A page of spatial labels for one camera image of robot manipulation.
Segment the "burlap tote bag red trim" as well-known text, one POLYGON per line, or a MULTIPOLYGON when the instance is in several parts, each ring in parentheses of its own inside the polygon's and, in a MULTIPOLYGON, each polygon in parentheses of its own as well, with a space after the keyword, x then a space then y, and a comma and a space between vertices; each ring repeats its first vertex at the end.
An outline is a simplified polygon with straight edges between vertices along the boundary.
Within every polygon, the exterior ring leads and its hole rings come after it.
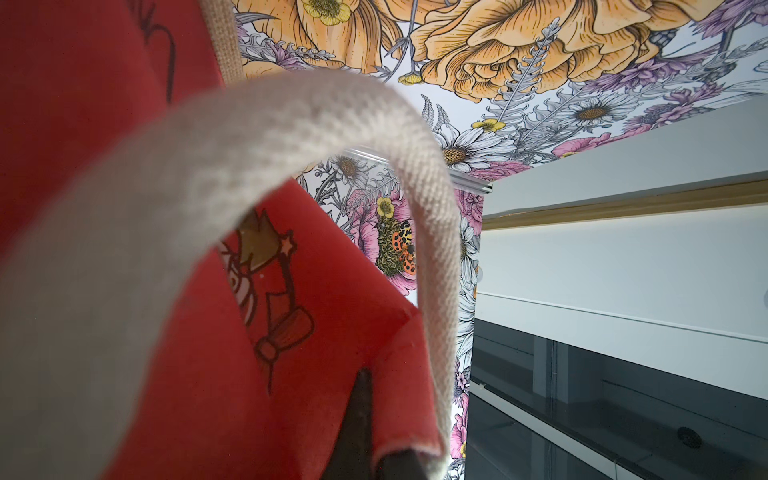
POLYGON ((199 1, 1 5, 1 475, 322 479, 357 373, 372 467, 450 463, 459 214, 436 138, 359 74, 224 77, 199 1), (407 300, 298 185, 393 168, 407 300))

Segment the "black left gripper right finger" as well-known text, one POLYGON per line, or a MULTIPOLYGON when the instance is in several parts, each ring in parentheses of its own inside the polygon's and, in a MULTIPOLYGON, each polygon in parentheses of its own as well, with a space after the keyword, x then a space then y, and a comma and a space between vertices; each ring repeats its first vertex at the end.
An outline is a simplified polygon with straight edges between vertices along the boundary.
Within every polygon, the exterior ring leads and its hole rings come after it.
POLYGON ((376 467, 377 480, 426 480, 419 455, 413 450, 384 456, 376 467))

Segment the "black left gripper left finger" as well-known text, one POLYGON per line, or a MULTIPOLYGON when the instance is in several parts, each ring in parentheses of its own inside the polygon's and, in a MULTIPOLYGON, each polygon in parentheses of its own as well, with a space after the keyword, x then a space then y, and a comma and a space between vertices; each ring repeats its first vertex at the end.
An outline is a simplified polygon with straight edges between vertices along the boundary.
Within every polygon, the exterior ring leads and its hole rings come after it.
POLYGON ((348 399, 345 415, 323 480, 371 480, 372 467, 372 379, 360 370, 348 399))

